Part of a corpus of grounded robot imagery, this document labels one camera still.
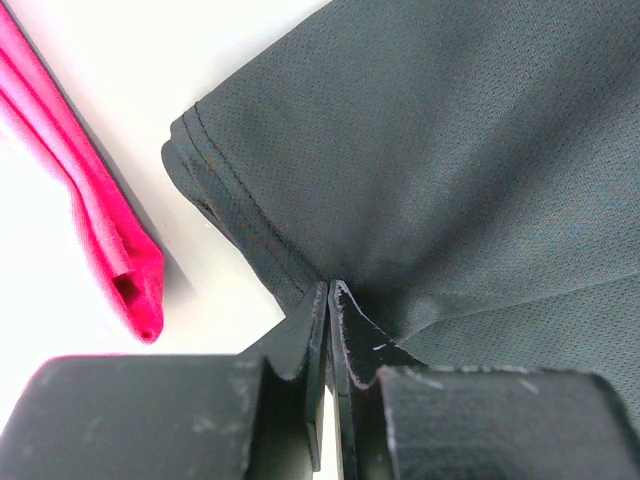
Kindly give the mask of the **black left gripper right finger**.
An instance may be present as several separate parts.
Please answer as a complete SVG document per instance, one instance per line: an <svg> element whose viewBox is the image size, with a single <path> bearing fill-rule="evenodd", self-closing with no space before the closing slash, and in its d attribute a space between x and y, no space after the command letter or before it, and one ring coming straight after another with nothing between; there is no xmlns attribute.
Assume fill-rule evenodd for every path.
<svg viewBox="0 0 640 480"><path fill-rule="evenodd" d="M328 294L343 479L635 479L639 438L602 377L519 367L430 367Z"/></svg>

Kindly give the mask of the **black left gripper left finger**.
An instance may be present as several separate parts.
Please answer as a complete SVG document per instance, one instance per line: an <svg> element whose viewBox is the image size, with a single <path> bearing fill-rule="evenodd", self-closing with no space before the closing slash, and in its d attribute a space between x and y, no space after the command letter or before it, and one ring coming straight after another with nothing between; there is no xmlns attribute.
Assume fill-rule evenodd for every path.
<svg viewBox="0 0 640 480"><path fill-rule="evenodd" d="M1 435L5 479L309 479L320 468L328 288L236 355L67 356Z"/></svg>

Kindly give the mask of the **black t shirt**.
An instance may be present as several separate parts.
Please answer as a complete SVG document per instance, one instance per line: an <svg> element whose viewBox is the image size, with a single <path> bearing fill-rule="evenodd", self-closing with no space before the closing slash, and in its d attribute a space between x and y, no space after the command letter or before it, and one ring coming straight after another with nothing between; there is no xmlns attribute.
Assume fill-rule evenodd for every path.
<svg viewBox="0 0 640 480"><path fill-rule="evenodd" d="M337 280L427 364L594 371L638 417L637 2L331 2L162 161L283 311Z"/></svg>

